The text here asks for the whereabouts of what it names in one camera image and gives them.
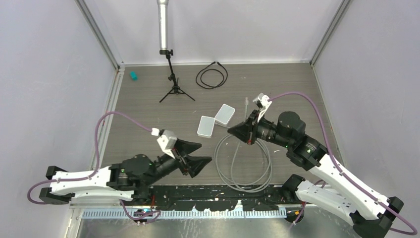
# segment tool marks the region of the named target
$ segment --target white enclosure wall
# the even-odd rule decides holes
[[[378,191],[401,198],[402,215],[417,228],[419,22],[418,0],[354,0],[315,64],[348,168]]]
[[[73,0],[2,0],[0,29],[0,237],[63,237],[68,206],[26,192],[88,168],[115,71]]]
[[[125,64],[159,55],[156,0],[86,0]],[[170,0],[168,45],[180,62],[309,61],[341,0]]]

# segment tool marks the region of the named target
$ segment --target tripod base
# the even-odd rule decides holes
[[[193,97],[191,97],[190,95],[188,95],[188,93],[184,92],[181,87],[178,86],[178,79],[176,80],[175,85],[172,86],[172,89],[159,101],[160,103],[169,95],[169,94],[184,94],[187,95],[189,98],[191,98],[193,101],[195,101],[195,99]]]

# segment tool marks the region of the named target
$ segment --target teal object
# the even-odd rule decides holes
[[[137,80],[137,75],[135,72],[130,72],[130,77],[132,80],[136,81]]]

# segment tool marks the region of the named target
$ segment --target silver microphone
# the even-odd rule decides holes
[[[160,50],[168,49],[168,2],[169,0],[157,0],[157,7],[159,9]]]

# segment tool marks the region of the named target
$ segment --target microphone stand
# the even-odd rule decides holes
[[[171,75],[168,77],[169,81],[172,81],[173,86],[171,90],[159,101],[161,103],[169,94],[185,94],[189,98],[191,98],[193,101],[195,101],[194,98],[192,98],[190,95],[188,95],[186,92],[184,92],[181,87],[178,85],[178,80],[175,76],[175,73],[173,72],[172,64],[170,61],[170,57],[173,56],[173,50],[168,50],[167,47],[167,25],[168,25],[168,18],[167,18],[167,7],[168,7],[169,0],[157,0],[157,7],[159,12],[159,37],[160,37],[160,51],[159,54],[165,55],[166,59],[169,63],[169,68],[171,70]]]
[[[175,73],[173,72],[172,69],[172,64],[170,62],[170,57],[173,56],[173,50],[160,50],[159,53],[161,55],[166,55],[166,58],[168,59],[168,63],[169,63],[169,68],[171,70],[171,75],[168,77],[169,81],[173,82],[173,86],[172,89],[159,101],[160,103],[169,95],[169,94],[185,94],[187,95],[189,98],[191,98],[193,101],[195,101],[195,99],[193,97],[191,97],[190,95],[188,95],[188,93],[184,92],[181,87],[179,87],[178,85],[178,80],[179,78],[177,78],[175,76]]]

